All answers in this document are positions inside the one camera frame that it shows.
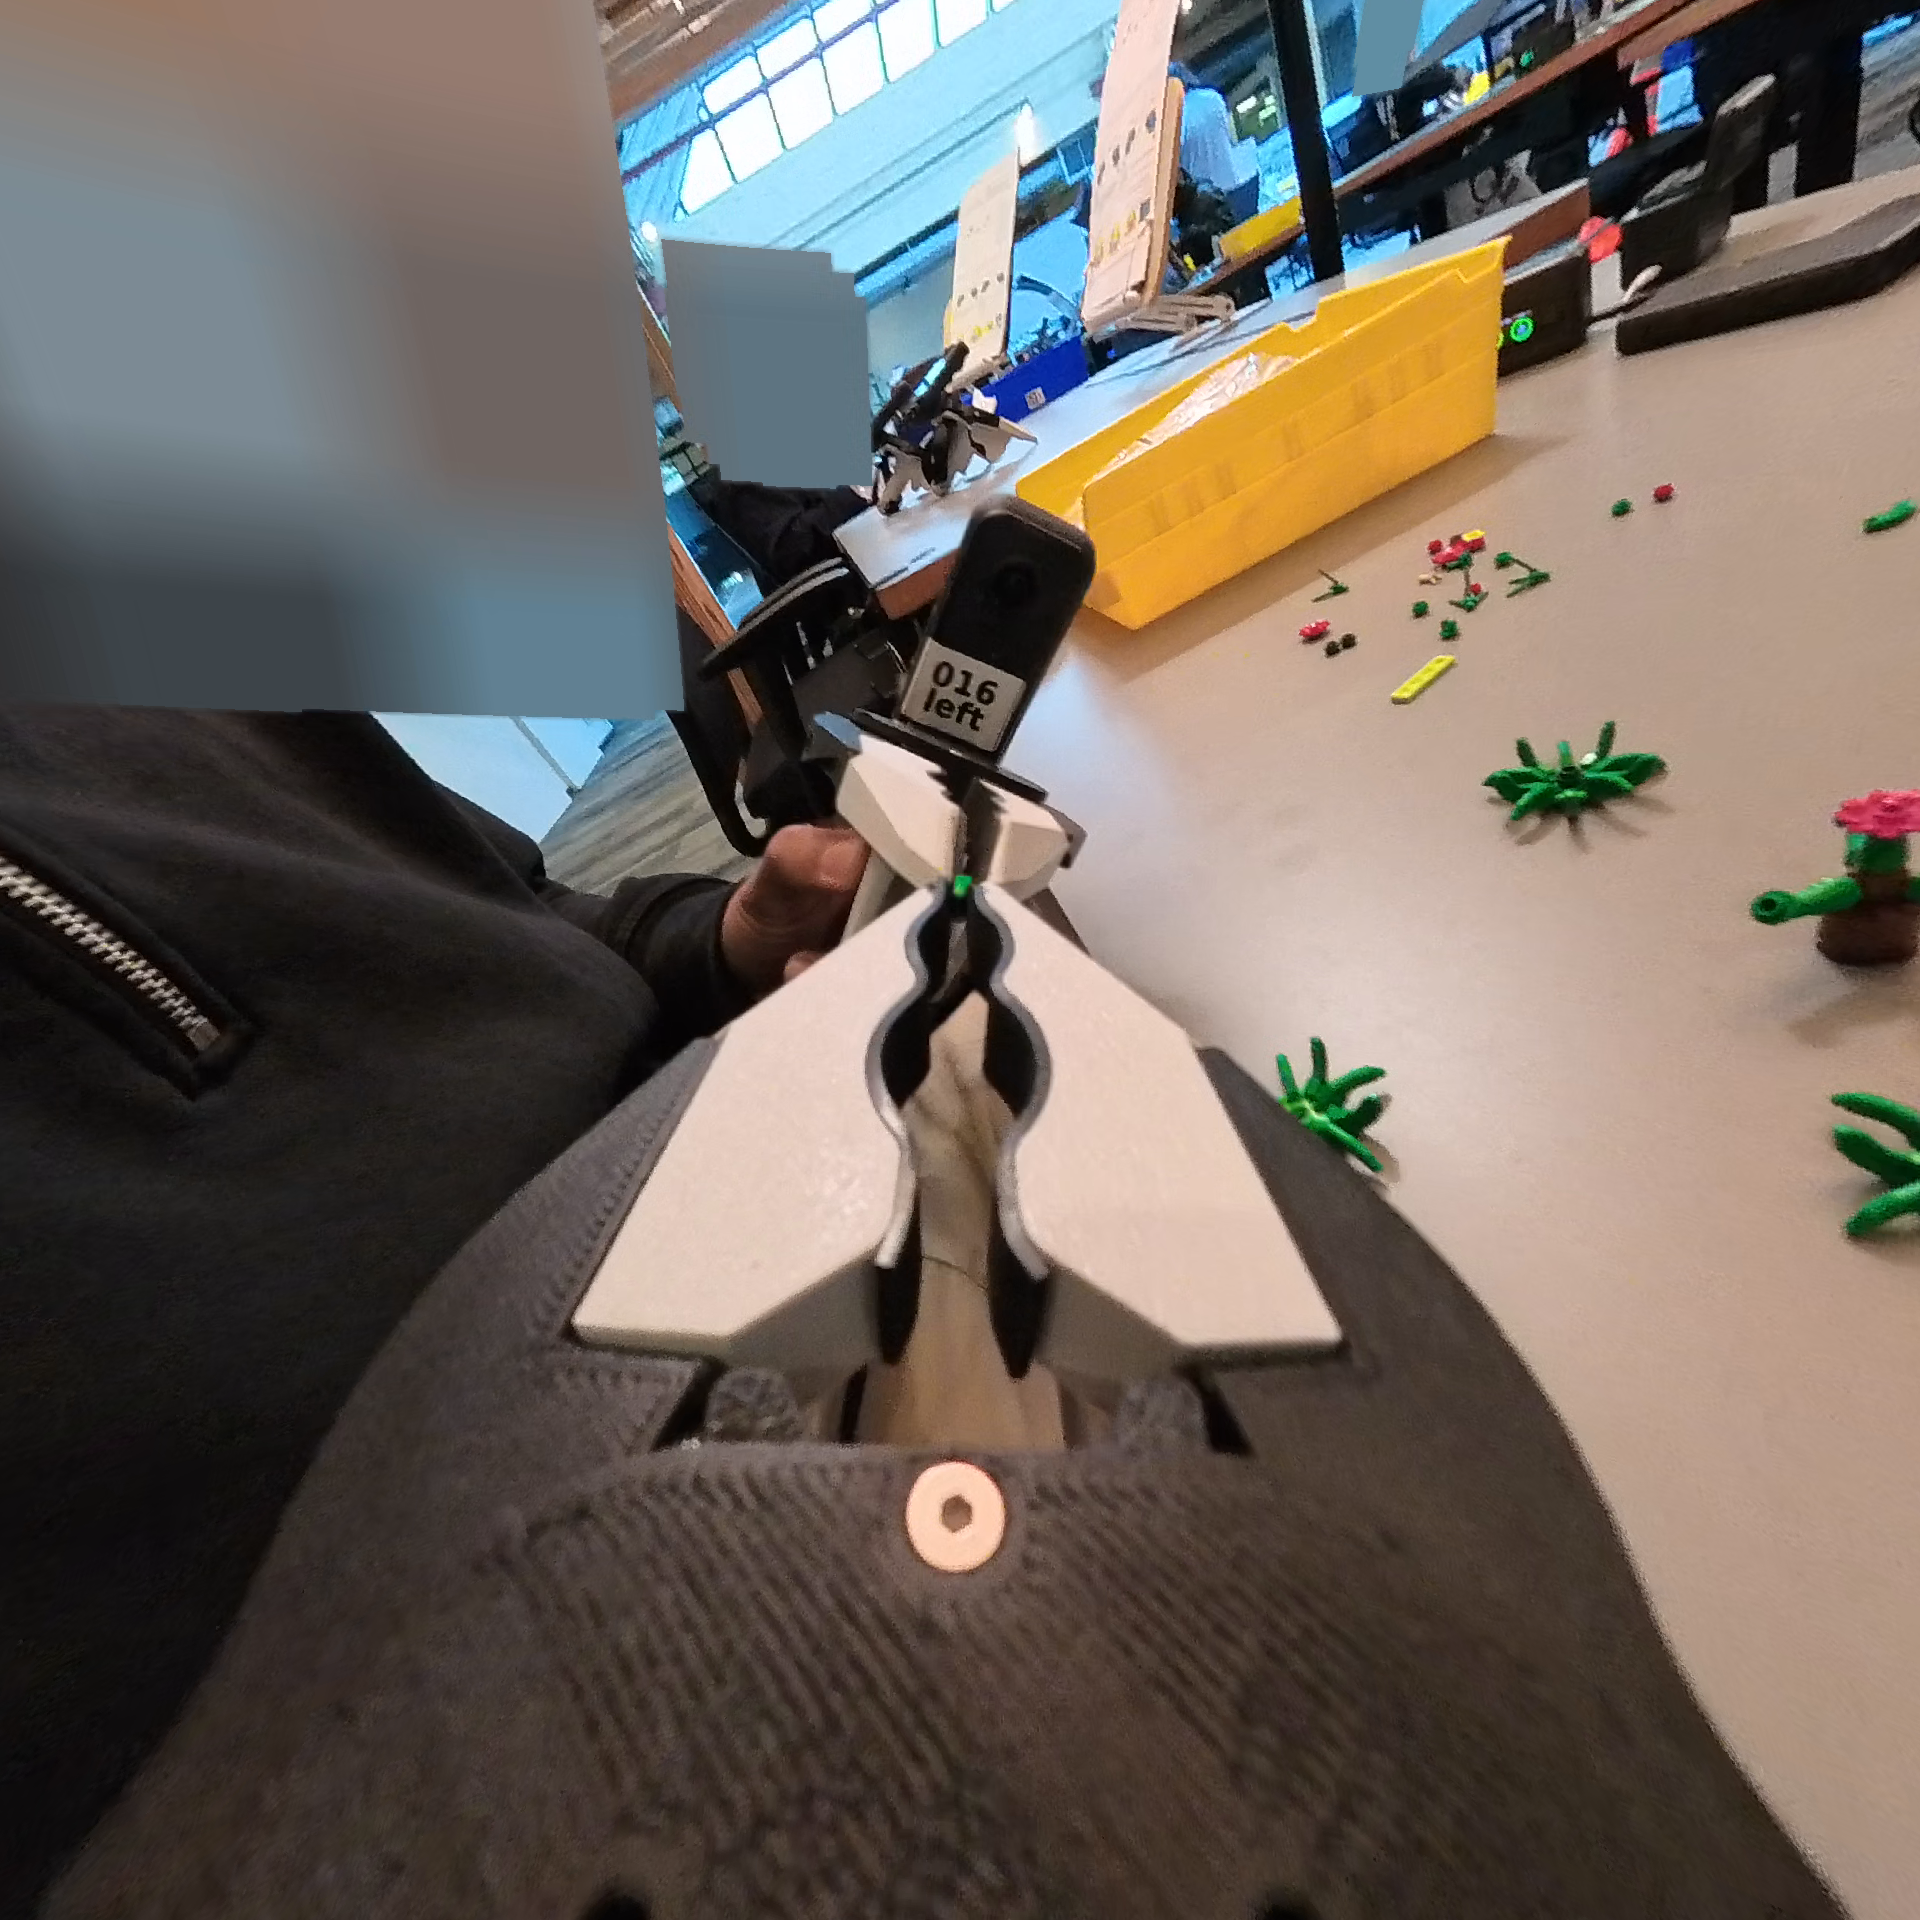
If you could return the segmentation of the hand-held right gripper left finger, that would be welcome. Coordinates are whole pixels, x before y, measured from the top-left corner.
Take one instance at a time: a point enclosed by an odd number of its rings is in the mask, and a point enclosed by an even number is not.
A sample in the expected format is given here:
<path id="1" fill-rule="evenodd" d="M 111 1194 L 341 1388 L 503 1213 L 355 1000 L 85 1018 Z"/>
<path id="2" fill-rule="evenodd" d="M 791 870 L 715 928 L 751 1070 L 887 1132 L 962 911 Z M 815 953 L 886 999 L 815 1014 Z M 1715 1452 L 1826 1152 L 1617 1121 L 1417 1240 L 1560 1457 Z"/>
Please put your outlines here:
<path id="1" fill-rule="evenodd" d="M 581 1342 L 845 1378 L 905 1352 L 949 885 L 882 911 L 722 1032 L 571 1316 Z"/>

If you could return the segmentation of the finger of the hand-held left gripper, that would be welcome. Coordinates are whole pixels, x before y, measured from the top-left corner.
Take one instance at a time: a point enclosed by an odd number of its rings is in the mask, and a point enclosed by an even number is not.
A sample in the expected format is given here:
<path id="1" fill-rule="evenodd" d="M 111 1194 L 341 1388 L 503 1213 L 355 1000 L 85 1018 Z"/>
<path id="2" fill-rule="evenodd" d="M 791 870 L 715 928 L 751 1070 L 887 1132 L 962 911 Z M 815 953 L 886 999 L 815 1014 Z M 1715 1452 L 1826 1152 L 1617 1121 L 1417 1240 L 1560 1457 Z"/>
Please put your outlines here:
<path id="1" fill-rule="evenodd" d="M 837 817 L 866 845 L 842 943 L 915 889 L 952 889 L 967 860 L 967 817 L 937 758 L 870 729 L 819 729 Z"/>
<path id="2" fill-rule="evenodd" d="M 971 788 L 975 885 L 1033 897 L 1069 864 L 1070 824 L 1053 807 L 1002 785 Z"/>

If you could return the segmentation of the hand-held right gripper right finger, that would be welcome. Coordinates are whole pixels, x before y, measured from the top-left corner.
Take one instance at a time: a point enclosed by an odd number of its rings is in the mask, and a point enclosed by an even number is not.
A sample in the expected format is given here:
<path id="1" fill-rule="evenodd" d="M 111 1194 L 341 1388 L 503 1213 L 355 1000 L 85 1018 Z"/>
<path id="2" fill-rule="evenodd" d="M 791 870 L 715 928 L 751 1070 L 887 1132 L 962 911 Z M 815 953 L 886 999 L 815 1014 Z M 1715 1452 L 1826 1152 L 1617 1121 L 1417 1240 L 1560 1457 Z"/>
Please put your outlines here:
<path id="1" fill-rule="evenodd" d="M 1000 885 L 967 894 L 1000 1141 L 990 1316 L 1010 1375 L 1128 1384 L 1342 1342 L 1190 1034 Z"/>

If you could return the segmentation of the person's left forearm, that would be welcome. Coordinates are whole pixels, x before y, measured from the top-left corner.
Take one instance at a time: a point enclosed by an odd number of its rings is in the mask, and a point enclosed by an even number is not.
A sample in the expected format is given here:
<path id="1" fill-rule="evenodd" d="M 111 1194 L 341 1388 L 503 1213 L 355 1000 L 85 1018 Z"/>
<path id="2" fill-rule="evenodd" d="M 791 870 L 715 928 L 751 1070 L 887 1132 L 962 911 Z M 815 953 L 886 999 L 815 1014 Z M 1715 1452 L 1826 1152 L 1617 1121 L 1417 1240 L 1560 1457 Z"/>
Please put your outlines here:
<path id="1" fill-rule="evenodd" d="M 715 1034 L 758 1000 L 726 942 L 738 886 L 738 880 L 662 873 L 625 878 L 599 896 L 543 876 L 536 896 L 632 967 L 655 999 L 657 1038 L 685 1047 Z"/>

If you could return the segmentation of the person's left hand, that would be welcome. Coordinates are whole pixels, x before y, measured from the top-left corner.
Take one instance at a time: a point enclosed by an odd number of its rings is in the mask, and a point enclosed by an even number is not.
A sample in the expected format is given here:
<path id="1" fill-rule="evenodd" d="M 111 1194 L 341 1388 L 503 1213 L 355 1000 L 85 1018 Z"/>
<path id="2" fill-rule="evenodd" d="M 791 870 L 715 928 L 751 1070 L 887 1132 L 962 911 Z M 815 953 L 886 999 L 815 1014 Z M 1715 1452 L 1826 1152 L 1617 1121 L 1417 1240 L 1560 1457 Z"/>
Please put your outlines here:
<path id="1" fill-rule="evenodd" d="M 835 948 L 870 857 L 870 842 L 846 824 L 778 829 L 722 913 L 722 956 L 736 985 L 768 993 Z"/>

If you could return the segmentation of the black and white gripper device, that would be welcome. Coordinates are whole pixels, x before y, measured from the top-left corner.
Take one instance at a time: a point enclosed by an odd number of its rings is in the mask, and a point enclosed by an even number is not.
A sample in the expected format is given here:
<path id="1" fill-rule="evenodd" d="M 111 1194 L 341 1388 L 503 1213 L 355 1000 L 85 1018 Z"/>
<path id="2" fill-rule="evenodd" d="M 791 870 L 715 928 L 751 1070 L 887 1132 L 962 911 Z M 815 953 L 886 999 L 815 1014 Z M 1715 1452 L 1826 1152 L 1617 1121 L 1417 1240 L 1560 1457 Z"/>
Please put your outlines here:
<path id="1" fill-rule="evenodd" d="M 905 370 L 872 423 L 874 508 L 882 517 L 902 512 L 910 490 L 947 495 L 975 464 L 994 465 L 1010 446 L 1033 446 L 1035 437 L 962 382 L 969 344 L 954 343 L 942 353 Z"/>

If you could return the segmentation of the small green toy leaf plant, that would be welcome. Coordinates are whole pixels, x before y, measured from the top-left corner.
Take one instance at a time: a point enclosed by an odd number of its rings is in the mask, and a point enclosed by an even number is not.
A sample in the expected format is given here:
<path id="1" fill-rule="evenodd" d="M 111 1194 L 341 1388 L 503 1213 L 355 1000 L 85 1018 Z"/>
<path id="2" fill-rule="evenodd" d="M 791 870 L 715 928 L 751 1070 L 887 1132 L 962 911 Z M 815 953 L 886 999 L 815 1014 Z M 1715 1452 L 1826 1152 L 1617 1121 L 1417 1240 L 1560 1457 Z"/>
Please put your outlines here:
<path id="1" fill-rule="evenodd" d="M 1323 1145 L 1384 1180 L 1385 1158 L 1374 1132 L 1391 1106 L 1391 1093 L 1384 1089 L 1385 1066 L 1362 1063 L 1337 1071 L 1329 1042 L 1310 1038 L 1302 1071 L 1285 1052 L 1279 1053 L 1277 1070 L 1280 1109 Z"/>

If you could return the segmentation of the small blue crate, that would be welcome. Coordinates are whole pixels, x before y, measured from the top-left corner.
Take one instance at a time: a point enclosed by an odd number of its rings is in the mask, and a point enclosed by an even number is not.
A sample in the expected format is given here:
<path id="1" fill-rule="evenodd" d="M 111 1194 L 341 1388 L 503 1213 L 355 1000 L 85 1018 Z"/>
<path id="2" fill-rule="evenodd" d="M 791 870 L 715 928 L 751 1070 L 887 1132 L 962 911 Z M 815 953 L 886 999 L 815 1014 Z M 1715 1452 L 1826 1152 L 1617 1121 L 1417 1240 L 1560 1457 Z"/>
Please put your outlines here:
<path id="1" fill-rule="evenodd" d="M 1072 330 L 1035 348 L 1007 370 L 982 382 L 979 402 L 990 402 L 994 413 L 1008 423 L 1025 423 L 1035 410 L 1088 382 L 1088 340 Z"/>

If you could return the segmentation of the yellow storage bin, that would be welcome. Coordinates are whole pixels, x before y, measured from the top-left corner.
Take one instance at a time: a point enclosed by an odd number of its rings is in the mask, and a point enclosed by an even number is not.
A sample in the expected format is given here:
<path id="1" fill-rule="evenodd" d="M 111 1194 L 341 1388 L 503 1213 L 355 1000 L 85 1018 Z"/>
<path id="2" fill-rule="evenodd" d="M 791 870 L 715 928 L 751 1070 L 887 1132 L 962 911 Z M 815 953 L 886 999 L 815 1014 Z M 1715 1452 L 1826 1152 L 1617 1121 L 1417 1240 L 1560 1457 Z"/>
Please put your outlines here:
<path id="1" fill-rule="evenodd" d="M 1336 289 L 1023 469 L 1096 545 L 1088 606 L 1138 631 L 1489 438 L 1507 245 Z"/>

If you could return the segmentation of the short cardboard sign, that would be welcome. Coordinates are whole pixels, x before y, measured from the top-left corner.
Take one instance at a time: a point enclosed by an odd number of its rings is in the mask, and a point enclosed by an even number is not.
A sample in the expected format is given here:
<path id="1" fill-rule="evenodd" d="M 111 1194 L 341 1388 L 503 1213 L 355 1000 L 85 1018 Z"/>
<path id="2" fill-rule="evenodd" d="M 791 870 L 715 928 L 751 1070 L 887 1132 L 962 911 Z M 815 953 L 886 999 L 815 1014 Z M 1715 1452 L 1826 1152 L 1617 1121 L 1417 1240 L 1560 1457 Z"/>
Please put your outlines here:
<path id="1" fill-rule="evenodd" d="M 966 348 L 966 373 L 990 370 L 1005 356 L 1014 302 L 1019 175 L 1019 154 L 1008 150 L 967 186 L 957 213 L 945 348 Z"/>

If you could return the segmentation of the tall cardboard sign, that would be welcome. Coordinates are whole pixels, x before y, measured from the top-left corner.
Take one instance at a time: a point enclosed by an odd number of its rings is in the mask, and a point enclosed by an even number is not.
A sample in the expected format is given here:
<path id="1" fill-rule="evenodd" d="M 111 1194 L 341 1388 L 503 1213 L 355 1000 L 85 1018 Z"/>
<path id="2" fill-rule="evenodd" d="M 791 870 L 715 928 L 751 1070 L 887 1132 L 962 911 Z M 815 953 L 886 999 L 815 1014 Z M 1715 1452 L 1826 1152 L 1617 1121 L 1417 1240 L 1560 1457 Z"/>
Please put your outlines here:
<path id="1" fill-rule="evenodd" d="M 1088 274 L 1079 304 L 1094 340 L 1161 300 L 1183 92 L 1169 72 L 1181 2 L 1123 2 L 1096 121 Z"/>

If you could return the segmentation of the scattered small toy pieces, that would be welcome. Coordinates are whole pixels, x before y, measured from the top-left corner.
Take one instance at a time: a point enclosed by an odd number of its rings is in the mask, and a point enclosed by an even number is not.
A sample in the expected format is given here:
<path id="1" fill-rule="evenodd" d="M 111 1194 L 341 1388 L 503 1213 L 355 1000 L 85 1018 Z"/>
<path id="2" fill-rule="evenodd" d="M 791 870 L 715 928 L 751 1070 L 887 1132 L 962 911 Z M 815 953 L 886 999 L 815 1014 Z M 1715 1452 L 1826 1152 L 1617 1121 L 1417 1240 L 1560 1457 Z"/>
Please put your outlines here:
<path id="1" fill-rule="evenodd" d="M 1647 494 L 1647 505 L 1666 508 L 1679 497 L 1677 481 L 1655 484 Z M 1640 495 L 1619 495 L 1610 505 L 1610 518 L 1621 521 L 1637 512 Z M 1323 572 L 1326 589 L 1314 596 L 1318 606 L 1341 599 L 1351 585 L 1330 572 Z M 1523 552 L 1505 545 L 1494 549 L 1491 537 L 1482 528 L 1464 529 L 1450 537 L 1434 537 L 1426 543 L 1426 566 L 1416 577 L 1421 591 L 1408 601 L 1408 620 L 1435 621 L 1434 634 L 1443 664 L 1448 664 L 1462 642 L 1464 621 L 1501 601 L 1515 601 L 1530 591 L 1552 585 L 1552 569 L 1527 559 Z M 1299 642 L 1319 649 L 1323 656 L 1337 657 L 1361 644 L 1359 631 L 1337 629 L 1330 617 L 1313 617 L 1302 623 Z"/>

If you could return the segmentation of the large green toy leaf plant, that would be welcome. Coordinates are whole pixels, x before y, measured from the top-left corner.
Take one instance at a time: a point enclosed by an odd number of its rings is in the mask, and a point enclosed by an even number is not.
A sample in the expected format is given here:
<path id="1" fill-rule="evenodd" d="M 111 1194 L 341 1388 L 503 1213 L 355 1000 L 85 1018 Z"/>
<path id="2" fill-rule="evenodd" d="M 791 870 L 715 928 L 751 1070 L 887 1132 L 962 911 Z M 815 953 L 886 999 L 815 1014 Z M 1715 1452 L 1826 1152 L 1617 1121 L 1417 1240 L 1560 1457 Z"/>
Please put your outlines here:
<path id="1" fill-rule="evenodd" d="M 1485 775 L 1480 785 L 1507 807 L 1511 824 L 1521 824 L 1547 815 L 1578 817 L 1630 799 L 1666 773 L 1666 756 L 1619 748 L 1619 721 L 1610 718 L 1582 752 L 1562 738 L 1552 754 L 1546 754 L 1527 736 L 1518 736 L 1511 764 Z"/>

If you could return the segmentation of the black metal pole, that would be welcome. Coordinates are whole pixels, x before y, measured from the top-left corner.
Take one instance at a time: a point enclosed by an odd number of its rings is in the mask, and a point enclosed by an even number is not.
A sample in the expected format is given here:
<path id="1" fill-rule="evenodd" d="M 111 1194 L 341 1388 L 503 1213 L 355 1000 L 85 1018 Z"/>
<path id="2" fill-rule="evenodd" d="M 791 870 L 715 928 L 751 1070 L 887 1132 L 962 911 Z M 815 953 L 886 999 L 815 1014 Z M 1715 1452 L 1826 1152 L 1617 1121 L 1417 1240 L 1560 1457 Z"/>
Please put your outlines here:
<path id="1" fill-rule="evenodd" d="M 1326 104 L 1319 87 L 1313 5 L 1266 2 L 1265 9 L 1277 40 L 1280 101 L 1299 183 L 1313 280 L 1336 280 L 1344 274 L 1346 260 L 1329 154 Z"/>

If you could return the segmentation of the black box with green light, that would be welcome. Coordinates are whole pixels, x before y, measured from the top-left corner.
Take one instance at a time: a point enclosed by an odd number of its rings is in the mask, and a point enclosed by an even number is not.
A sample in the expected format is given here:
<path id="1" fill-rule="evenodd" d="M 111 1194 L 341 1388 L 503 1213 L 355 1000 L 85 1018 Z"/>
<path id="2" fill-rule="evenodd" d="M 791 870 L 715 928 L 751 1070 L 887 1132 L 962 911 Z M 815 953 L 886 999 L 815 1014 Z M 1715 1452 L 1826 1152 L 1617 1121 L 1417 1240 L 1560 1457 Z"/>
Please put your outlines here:
<path id="1" fill-rule="evenodd" d="M 1547 366 L 1579 350 L 1594 325 L 1594 263 L 1578 239 L 1525 257 L 1505 274 L 1498 377 Z"/>

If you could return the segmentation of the green toy bush pink flowers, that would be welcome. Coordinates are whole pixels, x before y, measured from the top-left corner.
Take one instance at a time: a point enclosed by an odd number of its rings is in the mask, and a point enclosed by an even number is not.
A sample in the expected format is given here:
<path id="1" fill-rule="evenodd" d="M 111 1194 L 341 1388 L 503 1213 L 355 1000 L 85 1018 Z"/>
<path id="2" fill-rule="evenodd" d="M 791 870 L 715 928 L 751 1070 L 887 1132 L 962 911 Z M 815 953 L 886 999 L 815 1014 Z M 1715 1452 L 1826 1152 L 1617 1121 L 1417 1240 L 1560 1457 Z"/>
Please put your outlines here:
<path id="1" fill-rule="evenodd" d="M 1883 1141 L 1856 1125 L 1839 1125 L 1832 1132 L 1835 1149 L 1864 1175 L 1880 1184 L 1880 1190 L 1861 1202 L 1843 1222 L 1847 1239 L 1864 1239 L 1883 1231 L 1899 1221 L 1918 1217 L 1918 1109 L 1891 1094 L 1835 1093 L 1832 1104 L 1856 1120 L 1871 1120 L 1899 1138 L 1899 1145 Z"/>

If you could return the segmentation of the toy flower in brown pot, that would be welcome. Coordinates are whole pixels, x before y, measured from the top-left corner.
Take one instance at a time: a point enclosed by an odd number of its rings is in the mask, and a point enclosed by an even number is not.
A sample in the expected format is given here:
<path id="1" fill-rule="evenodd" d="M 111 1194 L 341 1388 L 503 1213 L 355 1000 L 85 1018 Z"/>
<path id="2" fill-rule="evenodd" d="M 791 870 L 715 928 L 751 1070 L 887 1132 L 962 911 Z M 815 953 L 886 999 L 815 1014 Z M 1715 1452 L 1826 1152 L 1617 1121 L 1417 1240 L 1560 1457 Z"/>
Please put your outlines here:
<path id="1" fill-rule="evenodd" d="M 1874 788 L 1835 807 L 1843 868 L 1750 902 L 1763 926 L 1815 920 L 1815 948 L 1849 968 L 1903 967 L 1918 953 L 1918 791 Z"/>

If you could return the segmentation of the black foam block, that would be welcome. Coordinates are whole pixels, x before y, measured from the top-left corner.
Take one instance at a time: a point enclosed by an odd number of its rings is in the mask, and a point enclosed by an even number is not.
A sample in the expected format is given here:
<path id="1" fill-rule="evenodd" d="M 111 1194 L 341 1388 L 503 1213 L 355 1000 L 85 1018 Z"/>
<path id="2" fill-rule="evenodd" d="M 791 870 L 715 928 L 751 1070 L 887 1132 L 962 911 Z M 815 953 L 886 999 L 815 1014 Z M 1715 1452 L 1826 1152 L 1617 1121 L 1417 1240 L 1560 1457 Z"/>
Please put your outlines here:
<path id="1" fill-rule="evenodd" d="M 1651 271 L 1679 280 L 1720 250 L 1741 178 L 1766 161 L 1777 92 L 1777 78 L 1758 76 L 1731 94 L 1707 125 L 1703 154 L 1661 178 L 1621 216 L 1617 256 L 1626 292 Z"/>

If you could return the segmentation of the black flat pad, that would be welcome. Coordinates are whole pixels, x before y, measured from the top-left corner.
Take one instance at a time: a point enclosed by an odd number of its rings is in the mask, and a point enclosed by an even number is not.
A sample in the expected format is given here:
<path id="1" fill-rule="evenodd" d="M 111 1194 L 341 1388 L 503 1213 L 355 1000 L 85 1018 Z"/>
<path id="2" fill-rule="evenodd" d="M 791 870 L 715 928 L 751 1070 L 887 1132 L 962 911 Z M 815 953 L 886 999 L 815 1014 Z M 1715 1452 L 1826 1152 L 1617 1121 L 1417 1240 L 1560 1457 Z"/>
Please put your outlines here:
<path id="1" fill-rule="evenodd" d="M 1743 260 L 1718 257 L 1617 322 L 1621 353 L 1657 351 L 1874 296 L 1917 271 L 1918 196 Z"/>

